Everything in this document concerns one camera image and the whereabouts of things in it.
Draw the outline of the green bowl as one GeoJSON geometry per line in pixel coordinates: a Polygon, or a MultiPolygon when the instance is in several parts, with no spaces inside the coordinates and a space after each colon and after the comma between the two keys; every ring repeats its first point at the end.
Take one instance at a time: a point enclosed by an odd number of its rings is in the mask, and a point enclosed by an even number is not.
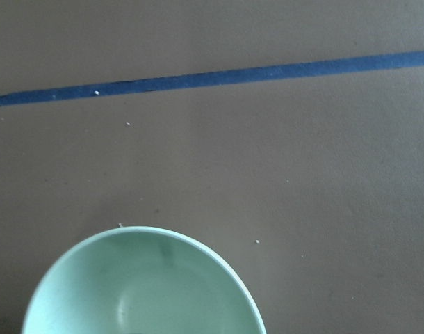
{"type": "Polygon", "coordinates": [[[230,265],[186,235],[131,226],[89,237],[36,287],[23,333],[265,333],[230,265]]]}

